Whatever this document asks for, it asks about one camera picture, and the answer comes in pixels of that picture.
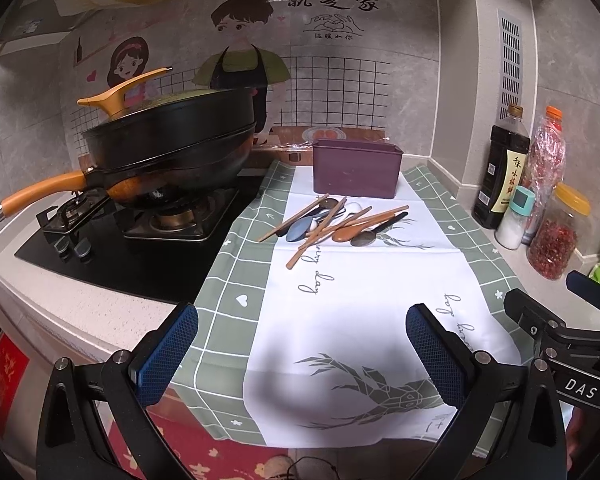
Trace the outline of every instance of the purple container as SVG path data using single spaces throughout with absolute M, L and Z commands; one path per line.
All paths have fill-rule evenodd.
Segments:
M 343 196 L 393 198 L 402 150 L 369 140 L 314 142 L 314 191 Z

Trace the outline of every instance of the tablecloth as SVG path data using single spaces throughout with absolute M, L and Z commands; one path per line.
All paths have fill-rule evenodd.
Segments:
M 329 240 L 287 270 L 298 244 L 255 240 L 315 199 L 311 171 L 274 162 L 232 225 L 196 299 L 199 332 L 172 386 L 218 439 L 276 447 L 435 441 L 455 409 L 408 342 L 408 307 L 427 304 L 469 348 L 527 362 L 531 339 L 502 303 L 522 285 L 425 166 L 400 176 L 394 200 L 349 199 L 374 212 L 410 206 L 372 246 Z M 494 410 L 478 454 L 503 410 Z

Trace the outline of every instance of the air vent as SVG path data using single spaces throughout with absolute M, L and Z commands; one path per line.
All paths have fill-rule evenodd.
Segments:
M 498 9 L 500 20 L 500 100 L 498 121 L 506 126 L 507 108 L 519 104 L 522 91 L 522 37 L 520 21 Z

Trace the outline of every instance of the white countertop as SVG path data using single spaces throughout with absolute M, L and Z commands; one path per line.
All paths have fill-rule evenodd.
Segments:
M 0 287 L 16 298 L 25 316 L 83 355 L 105 360 L 117 349 L 133 348 L 160 325 L 173 305 L 79 282 L 14 256 L 38 229 L 36 213 L 60 205 L 69 196 L 56 194 L 36 202 L 0 232 Z M 493 232 L 486 233 L 493 242 Z M 571 294 L 564 280 L 551 282 L 536 273 L 526 260 L 525 248 L 509 251 L 494 244 L 533 298 L 572 328 L 600 330 L 600 311 Z

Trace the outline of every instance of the person's hand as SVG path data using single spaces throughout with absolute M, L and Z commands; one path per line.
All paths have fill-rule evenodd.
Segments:
M 573 456 L 580 447 L 580 430 L 584 426 L 587 418 L 586 413 L 580 408 L 574 408 L 569 425 L 564 432 L 567 439 L 567 471 L 573 465 Z

